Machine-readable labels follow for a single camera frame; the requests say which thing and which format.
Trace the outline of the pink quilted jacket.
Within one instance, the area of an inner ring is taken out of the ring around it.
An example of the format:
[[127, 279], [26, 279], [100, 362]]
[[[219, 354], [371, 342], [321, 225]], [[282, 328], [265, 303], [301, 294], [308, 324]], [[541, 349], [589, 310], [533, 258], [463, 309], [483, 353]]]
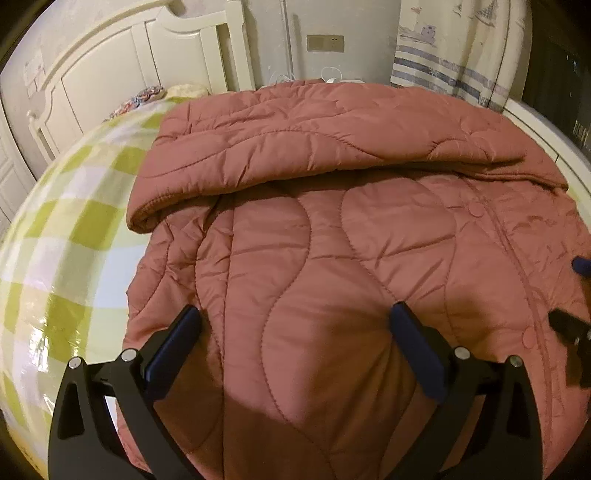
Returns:
[[150, 237], [123, 344], [186, 305], [204, 334], [157, 412], [208, 479], [379, 479], [428, 399], [388, 326], [409, 304], [477, 357], [523, 358], [543, 471], [588, 418], [555, 308], [590, 233], [565, 178], [508, 118], [420, 88], [295, 82], [183, 102], [127, 206]]

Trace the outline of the green checked bed sheet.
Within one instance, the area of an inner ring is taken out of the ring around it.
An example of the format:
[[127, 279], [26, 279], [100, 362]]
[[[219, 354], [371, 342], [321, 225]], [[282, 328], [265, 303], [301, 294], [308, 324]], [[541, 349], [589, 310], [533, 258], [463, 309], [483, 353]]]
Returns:
[[135, 176], [164, 115], [160, 100], [104, 122], [55, 160], [1, 243], [1, 409], [32, 467], [48, 439], [68, 360], [114, 359], [127, 288], [148, 239], [126, 225]]

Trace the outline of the sailboat striped curtain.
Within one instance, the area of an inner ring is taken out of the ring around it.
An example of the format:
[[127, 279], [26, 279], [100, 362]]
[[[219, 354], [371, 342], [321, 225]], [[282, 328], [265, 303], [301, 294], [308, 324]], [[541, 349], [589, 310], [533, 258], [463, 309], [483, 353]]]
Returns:
[[532, 36], [526, 0], [403, 1], [391, 84], [501, 112], [523, 95]]

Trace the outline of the white wardrobe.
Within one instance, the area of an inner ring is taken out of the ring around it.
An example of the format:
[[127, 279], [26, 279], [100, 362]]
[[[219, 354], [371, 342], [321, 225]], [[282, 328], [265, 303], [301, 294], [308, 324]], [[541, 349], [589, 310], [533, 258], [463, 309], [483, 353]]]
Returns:
[[0, 105], [0, 233], [4, 237], [36, 180], [12, 134]]

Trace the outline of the white bedside table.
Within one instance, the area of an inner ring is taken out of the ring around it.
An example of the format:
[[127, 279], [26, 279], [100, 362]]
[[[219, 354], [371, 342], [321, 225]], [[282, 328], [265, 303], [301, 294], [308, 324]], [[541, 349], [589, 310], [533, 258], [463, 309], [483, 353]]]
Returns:
[[338, 77], [322, 77], [322, 81], [328, 84], [365, 84], [366, 82], [361, 79], [345, 79]]

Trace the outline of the patterned floral pillow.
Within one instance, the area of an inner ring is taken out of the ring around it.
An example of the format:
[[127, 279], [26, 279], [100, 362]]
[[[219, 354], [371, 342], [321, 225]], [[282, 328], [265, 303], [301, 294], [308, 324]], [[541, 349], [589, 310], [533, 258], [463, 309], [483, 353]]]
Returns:
[[122, 102], [115, 110], [113, 110], [109, 114], [108, 119], [111, 120], [117, 118], [130, 111], [136, 110], [145, 104], [160, 100], [165, 96], [165, 94], [166, 91], [161, 86], [151, 86], [145, 88], [137, 94], [135, 94], [134, 96]]

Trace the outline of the yellow pillow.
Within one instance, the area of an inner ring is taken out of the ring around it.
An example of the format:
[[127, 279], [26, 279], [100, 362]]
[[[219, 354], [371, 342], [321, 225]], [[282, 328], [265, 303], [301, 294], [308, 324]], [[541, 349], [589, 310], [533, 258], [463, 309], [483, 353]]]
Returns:
[[208, 95], [208, 89], [200, 84], [178, 84], [167, 88], [164, 98], [195, 99], [205, 97]]

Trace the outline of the white wooden headboard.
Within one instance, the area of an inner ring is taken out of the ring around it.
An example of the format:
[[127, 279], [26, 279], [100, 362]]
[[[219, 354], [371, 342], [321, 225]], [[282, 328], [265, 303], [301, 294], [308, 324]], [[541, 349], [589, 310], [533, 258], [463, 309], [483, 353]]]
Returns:
[[182, 18], [167, 1], [141, 1], [98, 22], [46, 73], [29, 130], [51, 163], [133, 94], [180, 84], [211, 94], [256, 87], [242, 2]]

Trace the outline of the beige wall switch plate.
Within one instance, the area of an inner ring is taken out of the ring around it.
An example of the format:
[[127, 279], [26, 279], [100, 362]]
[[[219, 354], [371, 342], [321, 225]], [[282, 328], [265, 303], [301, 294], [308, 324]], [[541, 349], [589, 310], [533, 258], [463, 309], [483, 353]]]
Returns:
[[345, 37], [342, 35], [308, 35], [308, 52], [344, 53]]

